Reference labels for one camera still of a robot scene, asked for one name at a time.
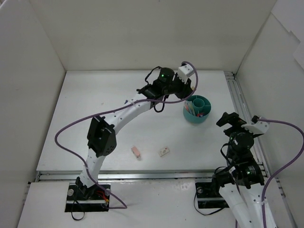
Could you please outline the orange yellow highlighter pack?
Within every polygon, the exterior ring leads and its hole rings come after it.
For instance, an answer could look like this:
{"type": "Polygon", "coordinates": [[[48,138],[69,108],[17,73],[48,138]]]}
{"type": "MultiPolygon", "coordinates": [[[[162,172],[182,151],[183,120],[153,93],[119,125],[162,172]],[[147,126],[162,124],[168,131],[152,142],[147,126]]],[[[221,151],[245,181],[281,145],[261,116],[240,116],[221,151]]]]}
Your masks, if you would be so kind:
{"type": "Polygon", "coordinates": [[[193,103],[191,101],[185,101],[184,103],[184,107],[186,108],[186,110],[193,116],[195,116],[195,110],[193,107],[193,103]]]}

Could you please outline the teal round desk organizer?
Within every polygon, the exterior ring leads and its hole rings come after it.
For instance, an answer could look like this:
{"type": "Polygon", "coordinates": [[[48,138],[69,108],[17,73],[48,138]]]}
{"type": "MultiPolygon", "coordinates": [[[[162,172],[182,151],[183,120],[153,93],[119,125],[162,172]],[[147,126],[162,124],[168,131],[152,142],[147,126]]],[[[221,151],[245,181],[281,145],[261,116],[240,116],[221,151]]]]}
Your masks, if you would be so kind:
{"type": "Polygon", "coordinates": [[[193,95],[187,99],[187,101],[191,101],[193,103],[193,107],[195,110],[195,116],[191,115],[185,107],[183,107],[183,116],[189,123],[200,124],[203,123],[208,115],[211,112],[211,103],[210,101],[200,95],[193,95]],[[204,113],[205,115],[202,118],[197,117],[197,114],[204,113]]]}

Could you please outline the white patterned eraser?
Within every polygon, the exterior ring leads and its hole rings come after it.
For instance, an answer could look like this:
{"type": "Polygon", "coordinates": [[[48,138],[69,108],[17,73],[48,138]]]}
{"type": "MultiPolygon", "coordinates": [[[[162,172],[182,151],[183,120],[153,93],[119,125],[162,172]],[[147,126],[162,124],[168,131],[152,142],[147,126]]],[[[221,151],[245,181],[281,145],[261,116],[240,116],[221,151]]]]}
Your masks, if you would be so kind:
{"type": "Polygon", "coordinates": [[[168,147],[164,147],[158,151],[158,155],[160,157],[163,157],[163,156],[167,155],[169,152],[170,152],[170,149],[168,147]]]}

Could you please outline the pink eraser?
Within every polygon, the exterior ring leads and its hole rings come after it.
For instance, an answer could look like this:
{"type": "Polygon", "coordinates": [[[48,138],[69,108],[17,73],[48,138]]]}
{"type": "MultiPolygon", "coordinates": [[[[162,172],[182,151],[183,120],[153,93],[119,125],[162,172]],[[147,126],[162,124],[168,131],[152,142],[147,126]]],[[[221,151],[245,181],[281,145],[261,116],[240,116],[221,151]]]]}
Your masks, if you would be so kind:
{"type": "Polygon", "coordinates": [[[131,148],[131,151],[137,159],[141,159],[141,152],[138,150],[136,146],[133,146],[131,148]]]}

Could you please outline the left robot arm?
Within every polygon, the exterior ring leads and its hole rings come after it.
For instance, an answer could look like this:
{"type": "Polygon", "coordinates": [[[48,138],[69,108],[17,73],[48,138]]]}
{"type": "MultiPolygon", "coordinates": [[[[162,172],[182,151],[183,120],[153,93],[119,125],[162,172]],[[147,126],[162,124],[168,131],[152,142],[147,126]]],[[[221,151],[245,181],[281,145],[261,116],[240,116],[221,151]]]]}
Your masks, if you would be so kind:
{"type": "Polygon", "coordinates": [[[157,79],[137,89],[137,94],[123,106],[123,110],[92,118],[87,134],[87,165],[76,179],[77,192],[82,198],[94,196],[101,166],[106,156],[115,150],[119,131],[138,115],[165,101],[169,95],[174,94],[179,99],[188,97],[192,92],[189,77],[193,74],[193,67],[189,64],[180,66],[177,72],[162,67],[157,79]]]}

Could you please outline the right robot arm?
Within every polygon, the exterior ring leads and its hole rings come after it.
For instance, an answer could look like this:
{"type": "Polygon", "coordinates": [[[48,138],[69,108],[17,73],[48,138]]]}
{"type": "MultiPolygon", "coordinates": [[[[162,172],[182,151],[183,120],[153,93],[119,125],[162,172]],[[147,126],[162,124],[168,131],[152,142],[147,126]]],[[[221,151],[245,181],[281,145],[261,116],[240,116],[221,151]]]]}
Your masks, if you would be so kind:
{"type": "Polygon", "coordinates": [[[211,192],[225,200],[241,228],[275,228],[275,219],[263,193],[265,178],[251,152],[254,139],[267,132],[269,123],[257,116],[247,123],[235,112],[224,112],[216,124],[231,127],[224,130],[228,142],[227,152],[222,155],[227,167],[213,175],[211,192]]]}

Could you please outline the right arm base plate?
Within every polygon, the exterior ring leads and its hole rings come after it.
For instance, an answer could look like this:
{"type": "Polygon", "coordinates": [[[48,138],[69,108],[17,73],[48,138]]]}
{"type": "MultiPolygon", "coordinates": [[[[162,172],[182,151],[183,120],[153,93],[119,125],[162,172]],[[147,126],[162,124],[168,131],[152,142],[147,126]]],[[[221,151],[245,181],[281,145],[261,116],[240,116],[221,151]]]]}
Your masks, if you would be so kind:
{"type": "Polygon", "coordinates": [[[220,195],[220,187],[225,184],[232,183],[235,186],[235,181],[227,178],[217,178],[213,176],[210,180],[195,181],[195,198],[199,209],[225,209],[229,205],[220,195]]]}

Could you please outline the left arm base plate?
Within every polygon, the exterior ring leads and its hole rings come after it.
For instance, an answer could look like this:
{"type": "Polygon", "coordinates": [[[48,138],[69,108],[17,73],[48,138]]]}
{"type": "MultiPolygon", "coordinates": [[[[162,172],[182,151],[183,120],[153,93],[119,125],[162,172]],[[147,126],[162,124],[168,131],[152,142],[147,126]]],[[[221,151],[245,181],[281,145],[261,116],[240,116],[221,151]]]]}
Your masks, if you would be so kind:
{"type": "Polygon", "coordinates": [[[86,199],[75,184],[68,187],[65,212],[107,212],[109,195],[95,188],[93,195],[86,199]]]}

